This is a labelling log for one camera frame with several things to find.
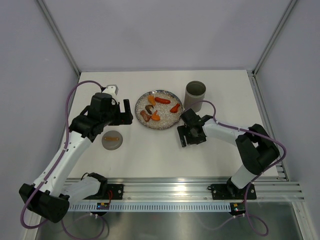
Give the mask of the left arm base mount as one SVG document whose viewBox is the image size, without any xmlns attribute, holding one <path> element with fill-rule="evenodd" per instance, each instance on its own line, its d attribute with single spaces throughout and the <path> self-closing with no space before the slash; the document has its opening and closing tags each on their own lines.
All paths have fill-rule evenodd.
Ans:
<svg viewBox="0 0 320 240">
<path fill-rule="evenodd" d="M 84 198 L 85 200 L 122 200 L 124 194 L 124 185 L 121 183 L 108 183 L 108 179 L 98 173 L 85 173 L 80 183 L 84 185 L 87 178 L 98 181 L 99 188 L 97 193 Z"/>
</svg>

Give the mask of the grey round lid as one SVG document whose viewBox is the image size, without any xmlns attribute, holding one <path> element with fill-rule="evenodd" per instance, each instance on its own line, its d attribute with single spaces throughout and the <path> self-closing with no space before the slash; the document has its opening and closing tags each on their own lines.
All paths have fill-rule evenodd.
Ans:
<svg viewBox="0 0 320 240">
<path fill-rule="evenodd" d="M 123 144 L 123 136 L 116 130 L 110 130 L 103 134 L 101 144 L 104 149 L 114 151 Z"/>
</svg>

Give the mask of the orange food piece top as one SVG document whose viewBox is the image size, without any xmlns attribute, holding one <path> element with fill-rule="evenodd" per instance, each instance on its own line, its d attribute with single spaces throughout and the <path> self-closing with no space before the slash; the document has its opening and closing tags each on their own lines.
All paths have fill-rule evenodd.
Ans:
<svg viewBox="0 0 320 240">
<path fill-rule="evenodd" d="M 152 106 L 156 105 L 155 97 L 153 95 L 149 95 L 147 99 Z"/>
</svg>

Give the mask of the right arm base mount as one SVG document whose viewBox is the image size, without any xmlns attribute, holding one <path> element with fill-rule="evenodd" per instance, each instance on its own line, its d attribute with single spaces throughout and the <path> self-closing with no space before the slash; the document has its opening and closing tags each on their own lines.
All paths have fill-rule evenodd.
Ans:
<svg viewBox="0 0 320 240">
<path fill-rule="evenodd" d="M 213 200 L 244 200 L 247 187 L 238 189 L 226 183 L 211 184 L 207 187 Z"/>
</svg>

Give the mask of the orange carrot piece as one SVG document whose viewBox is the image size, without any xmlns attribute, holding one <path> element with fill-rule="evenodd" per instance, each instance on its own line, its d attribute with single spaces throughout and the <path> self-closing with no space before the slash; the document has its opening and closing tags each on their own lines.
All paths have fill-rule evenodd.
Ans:
<svg viewBox="0 0 320 240">
<path fill-rule="evenodd" d="M 158 113 L 158 111 L 156 110 L 156 111 L 151 115 L 151 119 L 152 119 L 153 121 L 156 121 L 156 122 L 158 122 L 158 121 L 161 120 L 160 116 L 159 116 L 157 113 Z"/>
</svg>

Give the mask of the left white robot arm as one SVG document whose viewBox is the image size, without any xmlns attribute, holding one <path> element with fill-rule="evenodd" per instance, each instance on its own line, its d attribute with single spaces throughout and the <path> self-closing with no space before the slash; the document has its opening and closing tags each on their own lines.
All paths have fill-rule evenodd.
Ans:
<svg viewBox="0 0 320 240">
<path fill-rule="evenodd" d="M 108 179 L 90 173 L 84 179 L 64 187 L 65 181 L 86 149 L 106 126 L 130 125 L 133 122 L 130 101 L 123 100 L 124 112 L 111 94 L 95 93 L 91 102 L 75 117 L 66 131 L 66 140 L 42 174 L 32 184 L 19 189 L 24 206 L 52 223 L 60 222 L 71 205 L 86 198 L 109 196 Z"/>
</svg>

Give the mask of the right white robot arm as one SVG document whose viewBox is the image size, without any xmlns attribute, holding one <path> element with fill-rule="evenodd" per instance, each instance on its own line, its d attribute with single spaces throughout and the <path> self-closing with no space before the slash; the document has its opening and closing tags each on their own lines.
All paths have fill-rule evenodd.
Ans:
<svg viewBox="0 0 320 240">
<path fill-rule="evenodd" d="M 198 115 L 182 117 L 183 125 L 177 127 L 181 146 L 199 145 L 207 138 L 214 138 L 235 146 L 242 165 L 225 183 L 212 183 L 207 187 L 213 200 L 255 200 L 252 182 L 279 156 L 280 151 L 265 129 L 259 125 L 241 130 L 213 117 Z"/>
</svg>

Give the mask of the grey cylindrical container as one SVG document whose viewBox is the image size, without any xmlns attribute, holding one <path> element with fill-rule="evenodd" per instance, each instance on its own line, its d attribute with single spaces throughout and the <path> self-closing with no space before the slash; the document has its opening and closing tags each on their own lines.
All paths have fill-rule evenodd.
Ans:
<svg viewBox="0 0 320 240">
<path fill-rule="evenodd" d="M 202 108 L 202 101 L 205 98 L 206 86 L 201 81 L 191 81 L 185 87 L 184 109 L 192 109 L 195 113 Z"/>
</svg>

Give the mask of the red octopus sausage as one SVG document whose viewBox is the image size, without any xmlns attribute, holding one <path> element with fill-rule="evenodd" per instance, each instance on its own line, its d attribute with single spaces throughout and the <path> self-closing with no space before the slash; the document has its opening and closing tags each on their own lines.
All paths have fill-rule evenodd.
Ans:
<svg viewBox="0 0 320 240">
<path fill-rule="evenodd" d="M 180 104 L 177 103 L 174 107 L 172 107 L 172 108 L 170 109 L 170 112 L 171 112 L 171 113 L 177 113 L 178 110 L 179 110 L 179 107 L 180 107 Z"/>
</svg>

